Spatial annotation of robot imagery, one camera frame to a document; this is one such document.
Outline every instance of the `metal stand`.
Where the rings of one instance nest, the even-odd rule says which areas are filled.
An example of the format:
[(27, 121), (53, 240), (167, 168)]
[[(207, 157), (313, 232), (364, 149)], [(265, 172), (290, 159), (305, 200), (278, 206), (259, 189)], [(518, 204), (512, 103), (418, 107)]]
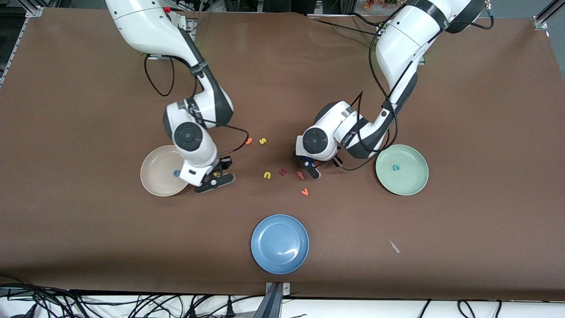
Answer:
[(267, 283), (267, 293), (253, 318), (279, 318), (283, 295), (290, 293), (290, 283)]
[(553, 0), (540, 13), (532, 18), (533, 27), (536, 30), (547, 29), (547, 21), (565, 5), (565, 0)]

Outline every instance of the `green plate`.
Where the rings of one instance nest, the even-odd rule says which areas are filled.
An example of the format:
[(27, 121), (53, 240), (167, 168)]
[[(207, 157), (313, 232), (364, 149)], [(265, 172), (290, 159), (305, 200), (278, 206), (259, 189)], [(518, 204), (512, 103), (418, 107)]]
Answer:
[(392, 145), (381, 152), (375, 170), (383, 186), (397, 195), (417, 194), (428, 182), (428, 164), (424, 157), (406, 145)]

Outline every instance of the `brown tabletop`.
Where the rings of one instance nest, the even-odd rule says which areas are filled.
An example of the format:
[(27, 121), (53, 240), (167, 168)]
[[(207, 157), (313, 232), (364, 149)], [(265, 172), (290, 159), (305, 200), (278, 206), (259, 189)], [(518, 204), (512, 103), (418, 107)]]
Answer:
[[(200, 19), (197, 45), (233, 101), (230, 124), (255, 141), (233, 154), (233, 184), (173, 197), (146, 192), (139, 171), (171, 144), (161, 116), (192, 92), (188, 70), (175, 63), (163, 98), (107, 11), (48, 8), (29, 22), (0, 89), (1, 271), (73, 289), (256, 294), (289, 281), (301, 296), (565, 297), (565, 85), (544, 31), (504, 19), (438, 38), (399, 116), (397, 143), (430, 171), (406, 197), (379, 184), (374, 164), (295, 174), (296, 136), (325, 104), (363, 90), (362, 113), (380, 109), (370, 35), (298, 14)], [(169, 61), (149, 71), (166, 90)], [(210, 133), (220, 151), (244, 138)], [(250, 251), (275, 213), (310, 236), (305, 263), (284, 276)]]

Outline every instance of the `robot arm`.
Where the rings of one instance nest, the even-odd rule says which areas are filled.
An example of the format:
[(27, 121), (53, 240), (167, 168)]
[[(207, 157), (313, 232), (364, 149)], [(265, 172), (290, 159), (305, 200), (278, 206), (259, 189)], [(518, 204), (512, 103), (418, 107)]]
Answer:
[(391, 90), (390, 103), (383, 103), (375, 122), (358, 115), (345, 101), (326, 105), (316, 116), (315, 124), (296, 141), (295, 155), (313, 178), (319, 178), (320, 173), (311, 162), (330, 160), (339, 145), (357, 159), (377, 153), (395, 116), (416, 86), (421, 57), (441, 31), (457, 33), (465, 29), (464, 24), (450, 23), (474, 21), (483, 4), (483, 0), (412, 0), (399, 10), (376, 45), (376, 59)]
[(184, 158), (179, 177), (196, 186), (197, 192), (233, 182), (232, 174), (221, 174), (229, 164), (219, 158), (216, 145), (207, 132), (209, 128), (229, 122), (233, 104), (190, 36), (171, 22), (158, 0), (106, 0), (106, 5), (131, 47), (179, 60), (203, 88), (195, 96), (168, 105), (163, 114), (165, 131)]

